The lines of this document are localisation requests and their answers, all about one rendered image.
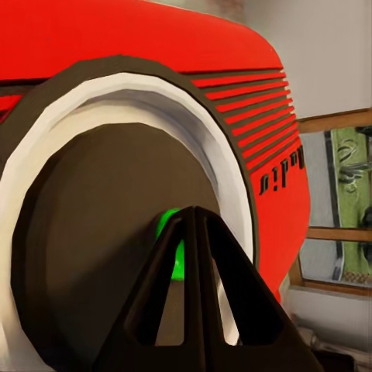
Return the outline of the radio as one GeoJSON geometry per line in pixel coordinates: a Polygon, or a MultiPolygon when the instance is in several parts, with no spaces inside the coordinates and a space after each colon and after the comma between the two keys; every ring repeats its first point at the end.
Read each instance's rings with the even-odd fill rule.
{"type": "MultiPolygon", "coordinates": [[[[310,216],[283,69],[253,29],[183,8],[0,0],[0,372],[89,372],[189,206],[226,222],[281,302],[310,216]]],[[[155,344],[183,342],[184,239],[155,344]]]]}

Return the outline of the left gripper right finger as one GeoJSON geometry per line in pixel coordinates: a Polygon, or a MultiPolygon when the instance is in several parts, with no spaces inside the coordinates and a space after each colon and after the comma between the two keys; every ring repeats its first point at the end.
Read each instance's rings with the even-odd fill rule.
{"type": "Polygon", "coordinates": [[[207,372],[324,372],[226,222],[195,206],[207,372]],[[242,346],[224,339],[212,258],[242,346]]]}

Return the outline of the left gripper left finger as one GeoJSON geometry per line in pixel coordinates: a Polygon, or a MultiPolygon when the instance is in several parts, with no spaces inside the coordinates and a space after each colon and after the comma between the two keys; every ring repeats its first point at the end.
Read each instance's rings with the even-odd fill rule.
{"type": "Polygon", "coordinates": [[[195,207],[169,217],[89,372],[207,372],[195,207]],[[184,239],[184,342],[157,346],[158,330],[184,239]]]}

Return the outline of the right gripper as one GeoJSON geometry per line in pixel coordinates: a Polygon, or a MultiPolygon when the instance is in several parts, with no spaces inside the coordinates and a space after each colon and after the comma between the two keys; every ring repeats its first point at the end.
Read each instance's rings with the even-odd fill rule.
{"type": "Polygon", "coordinates": [[[318,363],[324,367],[324,372],[360,372],[357,362],[352,356],[319,350],[311,351],[318,363]]]}

